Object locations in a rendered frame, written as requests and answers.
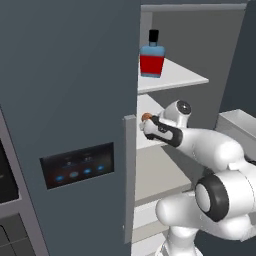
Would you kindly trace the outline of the red liquor bottle black cap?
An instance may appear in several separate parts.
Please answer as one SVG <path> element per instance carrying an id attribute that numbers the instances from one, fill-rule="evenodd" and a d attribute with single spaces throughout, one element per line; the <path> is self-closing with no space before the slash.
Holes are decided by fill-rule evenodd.
<path id="1" fill-rule="evenodd" d="M 165 58 L 165 48 L 158 44 L 159 31 L 149 31 L 148 44 L 140 49 L 140 73 L 143 77 L 160 78 Z"/>

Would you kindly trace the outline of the dark grey closed fridge door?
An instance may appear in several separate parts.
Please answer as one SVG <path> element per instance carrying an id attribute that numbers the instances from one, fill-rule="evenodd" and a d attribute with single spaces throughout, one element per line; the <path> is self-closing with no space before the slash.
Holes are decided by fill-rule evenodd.
<path id="1" fill-rule="evenodd" d="M 0 0 L 0 108 L 50 256 L 131 254 L 139 23 L 139 0 Z"/>

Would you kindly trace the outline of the white fridge shelf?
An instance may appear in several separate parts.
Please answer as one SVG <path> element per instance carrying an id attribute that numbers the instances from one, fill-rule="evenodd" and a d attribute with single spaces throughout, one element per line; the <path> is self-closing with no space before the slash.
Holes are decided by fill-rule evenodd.
<path id="1" fill-rule="evenodd" d="M 153 98 L 148 94 L 139 95 L 137 97 L 137 124 L 141 123 L 141 117 L 144 113 L 158 114 L 163 110 L 163 107 L 158 104 Z M 136 148 L 144 149 L 153 146 L 163 146 L 164 142 L 148 140 L 140 127 L 137 127 L 136 136 Z"/>
<path id="2" fill-rule="evenodd" d="M 209 80 L 173 61 L 164 59 L 160 77 L 138 74 L 138 93 L 145 94 L 166 89 L 206 84 Z"/>

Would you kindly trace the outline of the grey wall oven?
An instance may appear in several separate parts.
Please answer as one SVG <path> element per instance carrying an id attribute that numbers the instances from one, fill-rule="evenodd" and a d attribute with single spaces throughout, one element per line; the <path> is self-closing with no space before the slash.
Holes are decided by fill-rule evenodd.
<path id="1" fill-rule="evenodd" d="M 1 108 L 0 256 L 50 256 Z"/>

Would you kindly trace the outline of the white fridge drawer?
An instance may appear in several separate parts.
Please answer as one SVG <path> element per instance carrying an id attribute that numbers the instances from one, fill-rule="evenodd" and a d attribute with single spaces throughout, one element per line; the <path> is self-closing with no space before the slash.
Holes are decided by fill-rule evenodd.
<path id="1" fill-rule="evenodd" d="M 136 207 L 133 227 L 139 228 L 156 220 L 165 226 L 194 227 L 197 215 L 194 197 L 180 193 Z"/>
<path id="2" fill-rule="evenodd" d="M 162 232 L 146 234 L 135 231 L 132 236 L 131 256 L 149 256 L 154 254 L 165 241 Z"/>

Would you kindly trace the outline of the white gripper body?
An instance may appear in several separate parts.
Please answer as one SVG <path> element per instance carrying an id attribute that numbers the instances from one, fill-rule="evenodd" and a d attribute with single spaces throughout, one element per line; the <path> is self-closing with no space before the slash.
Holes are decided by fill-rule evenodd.
<path id="1" fill-rule="evenodd" d="M 144 120 L 139 124 L 139 128 L 140 130 L 144 133 L 144 134 L 150 134 L 152 131 L 152 122 L 150 119 Z"/>

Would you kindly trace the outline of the beige fridge shelf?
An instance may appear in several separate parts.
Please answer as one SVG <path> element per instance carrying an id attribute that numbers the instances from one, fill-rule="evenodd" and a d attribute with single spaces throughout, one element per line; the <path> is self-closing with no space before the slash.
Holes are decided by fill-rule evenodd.
<path id="1" fill-rule="evenodd" d="M 191 181 L 161 147 L 137 151 L 135 206 L 147 204 L 191 187 Z"/>

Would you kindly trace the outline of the dark grey open fridge door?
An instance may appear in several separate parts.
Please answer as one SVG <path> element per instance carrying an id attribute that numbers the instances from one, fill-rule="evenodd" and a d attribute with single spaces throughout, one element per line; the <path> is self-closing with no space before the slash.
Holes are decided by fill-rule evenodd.
<path id="1" fill-rule="evenodd" d="M 256 0 L 247 4 L 220 112 L 241 109 L 256 117 Z"/>

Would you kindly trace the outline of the dark grey fridge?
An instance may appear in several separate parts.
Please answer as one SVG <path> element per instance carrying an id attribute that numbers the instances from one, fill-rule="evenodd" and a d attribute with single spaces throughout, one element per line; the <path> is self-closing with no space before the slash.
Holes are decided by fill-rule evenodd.
<path id="1" fill-rule="evenodd" d="M 165 11 L 152 14 L 152 27 L 160 31 L 167 58 L 209 81 L 149 95 L 165 107 L 177 99 L 192 106 L 189 125 L 213 128 L 230 71 L 245 11 Z"/>

